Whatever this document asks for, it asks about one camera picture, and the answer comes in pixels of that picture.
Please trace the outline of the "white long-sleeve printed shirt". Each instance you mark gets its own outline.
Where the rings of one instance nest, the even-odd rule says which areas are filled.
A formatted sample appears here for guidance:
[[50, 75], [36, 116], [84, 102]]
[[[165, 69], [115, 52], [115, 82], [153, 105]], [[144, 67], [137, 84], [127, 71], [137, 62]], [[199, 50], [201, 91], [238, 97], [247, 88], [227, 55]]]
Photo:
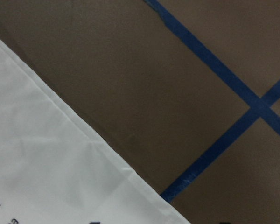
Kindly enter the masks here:
[[0, 40], [0, 224], [185, 224]]

